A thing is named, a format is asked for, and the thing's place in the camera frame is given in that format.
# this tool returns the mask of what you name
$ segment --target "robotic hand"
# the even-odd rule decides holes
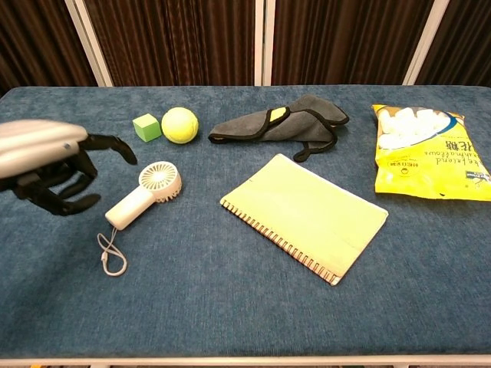
[[[131,148],[115,136],[89,134],[78,125],[52,120],[16,120],[0,124],[0,192],[11,190],[53,215],[74,215],[101,198],[90,194],[65,201],[86,189],[97,176],[87,150],[117,151],[137,164]],[[55,194],[49,188],[81,172],[77,181]]]

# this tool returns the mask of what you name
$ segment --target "foam cube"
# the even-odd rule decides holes
[[[144,142],[150,142],[162,135],[159,122],[149,113],[133,119],[133,126],[139,138]]]

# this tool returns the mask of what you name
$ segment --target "table edge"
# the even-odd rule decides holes
[[[326,366],[326,365],[491,365],[491,354],[373,356],[205,356],[149,358],[0,359],[0,366]]]

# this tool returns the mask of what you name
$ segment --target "fan handle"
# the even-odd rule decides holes
[[[152,192],[138,186],[106,212],[106,219],[118,230],[123,230],[153,203],[155,197]]]

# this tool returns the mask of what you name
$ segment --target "yellow tennis ball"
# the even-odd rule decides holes
[[[198,118],[184,107],[173,107],[162,117],[163,135],[171,142],[188,143],[198,133]]]

